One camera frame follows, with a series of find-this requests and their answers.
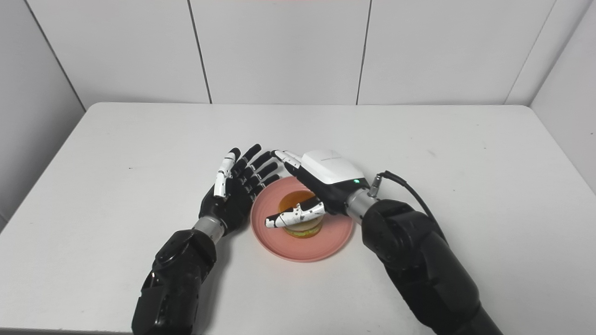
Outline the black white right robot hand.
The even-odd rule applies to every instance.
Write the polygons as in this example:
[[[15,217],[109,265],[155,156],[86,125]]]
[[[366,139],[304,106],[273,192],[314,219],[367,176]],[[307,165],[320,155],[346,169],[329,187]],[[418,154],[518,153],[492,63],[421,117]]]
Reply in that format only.
[[[342,214],[361,224],[375,203],[375,198],[368,195],[370,184],[364,172],[334,150],[312,150],[302,157],[274,150],[272,155],[314,196],[267,217],[267,228],[294,226],[325,214]]]

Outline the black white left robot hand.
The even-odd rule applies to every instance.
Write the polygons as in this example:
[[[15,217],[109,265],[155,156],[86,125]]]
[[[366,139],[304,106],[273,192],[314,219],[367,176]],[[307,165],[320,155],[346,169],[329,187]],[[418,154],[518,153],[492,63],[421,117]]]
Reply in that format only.
[[[239,229],[247,220],[256,197],[273,182],[280,179],[279,165],[272,160],[272,152],[260,144],[244,154],[234,147],[224,157],[216,174],[214,185],[203,197],[199,220],[211,221],[227,235]]]

